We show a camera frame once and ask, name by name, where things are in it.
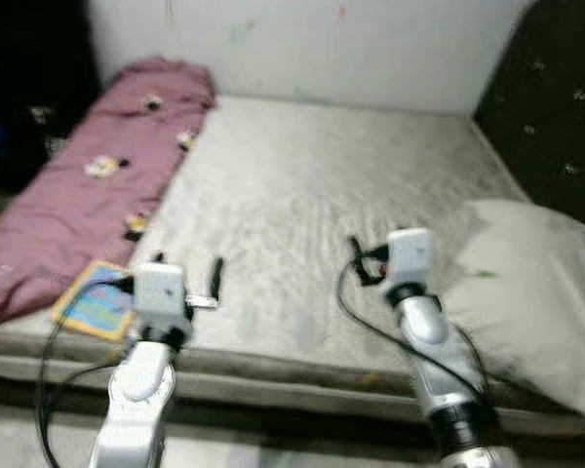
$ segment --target pillow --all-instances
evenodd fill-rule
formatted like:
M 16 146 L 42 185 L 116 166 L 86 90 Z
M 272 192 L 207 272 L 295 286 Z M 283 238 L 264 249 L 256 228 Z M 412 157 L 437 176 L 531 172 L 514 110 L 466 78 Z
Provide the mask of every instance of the pillow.
M 517 202 L 468 210 L 446 309 L 491 370 L 585 415 L 585 225 Z

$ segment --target gray mattress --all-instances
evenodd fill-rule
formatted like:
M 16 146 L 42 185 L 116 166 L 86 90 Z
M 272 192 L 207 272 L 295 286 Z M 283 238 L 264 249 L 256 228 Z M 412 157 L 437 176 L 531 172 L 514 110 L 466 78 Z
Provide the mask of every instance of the gray mattress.
M 489 197 L 525 199 L 467 119 L 221 97 L 132 260 L 163 250 L 199 293 L 214 256 L 227 259 L 223 306 L 198 315 L 178 359 L 178 395 L 419 421 L 401 353 L 336 306 L 346 237 L 370 246 L 399 225 L 432 227 L 441 291 L 460 243 L 459 207 Z M 393 330 L 373 292 L 351 281 L 348 297 Z M 0 326 L 0 376 L 35 377 L 50 325 L 37 313 Z M 112 348 L 66 332 L 51 378 Z M 494 389 L 509 430 L 585 433 L 573 412 Z

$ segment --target pink blanket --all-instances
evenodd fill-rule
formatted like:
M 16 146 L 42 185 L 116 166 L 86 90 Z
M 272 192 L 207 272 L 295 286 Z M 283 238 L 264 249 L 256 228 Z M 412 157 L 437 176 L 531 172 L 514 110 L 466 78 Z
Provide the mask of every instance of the pink blanket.
M 147 110 L 147 96 L 162 100 Z M 197 133 L 215 105 L 209 71 L 152 58 L 124 69 L 65 149 L 0 222 L 0 322 L 54 302 L 95 258 L 125 264 L 128 215 L 154 211 L 183 157 L 176 136 Z M 85 174 L 99 155 L 130 165 L 108 178 Z

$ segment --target colorful book cover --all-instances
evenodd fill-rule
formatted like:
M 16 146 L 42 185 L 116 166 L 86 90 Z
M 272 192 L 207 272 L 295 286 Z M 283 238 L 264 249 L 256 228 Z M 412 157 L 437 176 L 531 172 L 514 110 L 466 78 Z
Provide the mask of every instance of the colorful book cover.
M 114 280 L 128 274 L 120 266 L 102 260 L 94 260 L 71 284 L 52 308 L 52 319 L 57 322 L 67 314 L 63 326 L 112 341 L 120 341 L 133 318 L 132 296 L 107 285 L 95 286 L 75 295 L 88 283 L 99 280 Z

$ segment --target black cable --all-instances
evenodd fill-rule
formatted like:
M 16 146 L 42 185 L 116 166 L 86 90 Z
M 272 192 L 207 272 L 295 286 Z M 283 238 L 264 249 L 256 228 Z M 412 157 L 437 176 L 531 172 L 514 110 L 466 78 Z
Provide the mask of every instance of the black cable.
M 361 316 L 356 314 L 353 311 L 353 309 L 351 309 L 351 307 L 349 306 L 349 304 L 347 304 L 347 302 L 344 298 L 344 280 L 346 279 L 346 274 L 347 274 L 348 269 L 353 267 L 353 266 L 354 266 L 354 261 L 348 262 L 344 266 L 344 268 L 342 268 L 342 271 L 340 272 L 340 275 L 338 276 L 338 283 L 337 283 L 337 287 L 336 287 L 336 299 L 338 301 L 338 305 L 340 306 L 340 308 L 349 317 L 351 317 L 355 322 L 357 322 L 359 325 L 361 325 L 362 327 L 364 327 L 368 331 L 373 332 L 373 333 L 377 334 L 378 336 L 381 336 L 382 338 L 390 341 L 393 344 L 396 344 L 403 351 L 411 354 L 412 356 L 415 356 L 417 358 L 420 358 L 420 359 L 428 362 L 429 364 L 435 366 L 436 368 L 438 368 L 438 369 L 446 372 L 450 376 L 452 376 L 455 380 L 457 380 L 464 387 L 466 387 L 484 408 L 487 408 L 490 411 L 490 413 L 494 414 L 494 406 L 491 402 L 491 399 L 490 399 L 491 396 L 489 394 L 482 392 L 477 387 L 475 387 L 472 383 L 470 383 L 466 378 L 459 375 L 459 373 L 455 372 L 454 370 L 445 366 L 444 364 L 436 361 L 431 356 L 427 356 L 426 354 L 421 353 L 420 351 L 418 351 L 417 349 L 415 349 L 413 346 L 409 345 L 405 341 L 401 340 L 400 338 L 393 336 L 392 334 L 380 329 L 379 327 L 376 327 L 372 323 L 368 322 L 367 320 L 365 320 L 364 318 L 362 318 Z
M 549 396 L 543 394 L 542 392 L 536 390 L 535 388 L 531 388 L 522 383 L 518 383 L 515 380 L 504 377 L 503 375 L 500 375 L 498 373 L 487 371 L 487 376 L 493 378 L 494 380 L 498 380 L 501 383 L 504 383 L 508 387 L 511 387 L 518 392 L 522 392 L 526 395 L 529 395 L 531 398 L 537 398 L 538 400 L 554 402 L 553 400 L 551 400 Z
M 88 373 L 92 373 L 92 372 L 96 372 L 96 371 L 103 371 L 104 369 L 114 368 L 115 366 L 117 366 L 121 363 L 122 359 L 123 359 L 123 356 L 119 356 L 119 357 L 113 358 L 105 363 L 98 364 L 95 366 L 90 366 L 88 368 L 78 370 L 78 371 L 72 373 L 68 378 L 63 380 L 57 386 L 55 386 L 52 393 L 48 396 L 48 399 L 46 400 L 46 405 L 45 405 L 45 409 L 44 409 L 44 411 L 45 411 L 45 416 L 44 416 L 45 428 L 44 429 L 45 429 L 46 433 L 48 433 L 50 423 L 52 422 L 52 413 L 53 413 L 56 405 L 58 404 L 60 397 L 62 397 L 63 393 L 65 392 L 65 390 L 67 390 L 67 388 L 70 385 L 72 385 L 80 377 L 82 377 Z
M 475 365 L 477 366 L 477 370 L 481 374 L 481 377 L 484 381 L 484 391 L 486 392 L 487 397 L 491 400 L 491 387 L 489 386 L 489 379 L 488 379 L 489 373 L 486 370 L 486 365 L 484 364 L 484 360 L 481 358 L 481 355 L 479 354 L 479 350 L 477 349 L 477 346 L 475 346 L 475 343 L 473 342 L 472 338 L 463 328 L 458 327 L 456 324 L 453 324 L 453 326 L 455 327 L 457 332 L 461 335 L 461 337 L 464 338 L 464 341 L 466 341 L 468 348 L 470 348 L 470 353 L 472 354 L 472 356 L 475 360 Z
M 132 277 L 124 277 L 118 280 L 98 280 L 92 281 L 91 283 L 87 283 L 84 285 L 77 294 L 73 296 L 69 305 L 62 311 L 60 318 L 55 323 L 55 326 L 48 336 L 46 340 L 46 344 L 43 348 L 43 352 L 41 354 L 41 364 L 39 366 L 39 373 L 37 375 L 37 384 L 35 388 L 35 422 L 37 426 L 37 433 L 41 440 L 41 448 L 43 449 L 44 456 L 46 457 L 46 461 L 52 468 L 60 468 L 57 459 L 55 458 L 52 448 L 50 447 L 50 441 L 48 438 L 48 425 L 46 423 L 46 395 L 45 395 L 45 378 L 46 378 L 46 367 L 48 365 L 48 359 L 50 357 L 50 352 L 52 351 L 52 346 L 54 345 L 55 340 L 57 339 L 57 335 L 60 332 L 60 329 L 65 323 L 65 320 L 69 317 L 70 312 L 74 306 L 83 296 L 85 293 L 90 291 L 93 288 L 97 288 L 99 286 L 115 286 L 120 289 L 128 288 L 130 286 L 130 282 L 133 281 Z

